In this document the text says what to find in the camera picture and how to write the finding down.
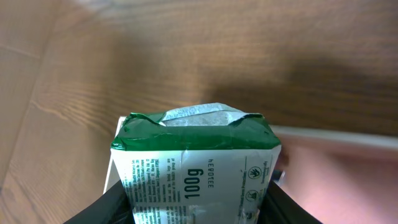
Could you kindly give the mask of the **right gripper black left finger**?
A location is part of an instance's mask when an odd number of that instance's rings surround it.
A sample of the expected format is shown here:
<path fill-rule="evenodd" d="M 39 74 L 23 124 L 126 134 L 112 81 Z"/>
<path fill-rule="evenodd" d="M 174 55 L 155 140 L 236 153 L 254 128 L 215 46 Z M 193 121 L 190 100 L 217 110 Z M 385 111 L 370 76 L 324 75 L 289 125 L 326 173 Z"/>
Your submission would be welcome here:
<path fill-rule="evenodd" d="M 65 224 L 134 224 L 132 209 L 122 182 L 116 182 L 97 201 Z"/>

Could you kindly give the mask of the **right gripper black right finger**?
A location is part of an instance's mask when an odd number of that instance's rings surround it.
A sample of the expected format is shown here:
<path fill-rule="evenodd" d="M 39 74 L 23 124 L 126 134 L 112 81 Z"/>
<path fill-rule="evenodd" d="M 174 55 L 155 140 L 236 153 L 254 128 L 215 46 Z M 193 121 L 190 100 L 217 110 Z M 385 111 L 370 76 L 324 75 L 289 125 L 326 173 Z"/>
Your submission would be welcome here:
<path fill-rule="evenodd" d="M 274 181 L 269 183 L 257 224 L 322 224 L 290 198 Z"/>

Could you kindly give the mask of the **green white soap bar pack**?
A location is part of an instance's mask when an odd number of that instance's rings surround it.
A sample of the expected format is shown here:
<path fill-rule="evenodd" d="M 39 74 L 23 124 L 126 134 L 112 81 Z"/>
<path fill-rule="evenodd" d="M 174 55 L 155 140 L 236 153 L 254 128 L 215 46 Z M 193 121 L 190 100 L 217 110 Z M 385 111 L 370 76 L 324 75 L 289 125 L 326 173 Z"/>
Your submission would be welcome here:
<path fill-rule="evenodd" d="M 278 137 L 221 103 L 119 119 L 111 157 L 137 224 L 256 223 Z"/>

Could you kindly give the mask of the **white box pink interior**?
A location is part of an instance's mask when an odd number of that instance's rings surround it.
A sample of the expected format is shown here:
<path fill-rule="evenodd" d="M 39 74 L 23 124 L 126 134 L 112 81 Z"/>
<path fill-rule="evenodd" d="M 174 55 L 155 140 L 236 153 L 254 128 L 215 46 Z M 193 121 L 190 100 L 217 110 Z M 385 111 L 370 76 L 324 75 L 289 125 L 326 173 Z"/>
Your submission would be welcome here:
<path fill-rule="evenodd" d="M 271 174 L 320 222 L 397 222 L 397 139 L 270 126 L 281 143 Z M 104 193 L 120 179 L 112 157 Z"/>

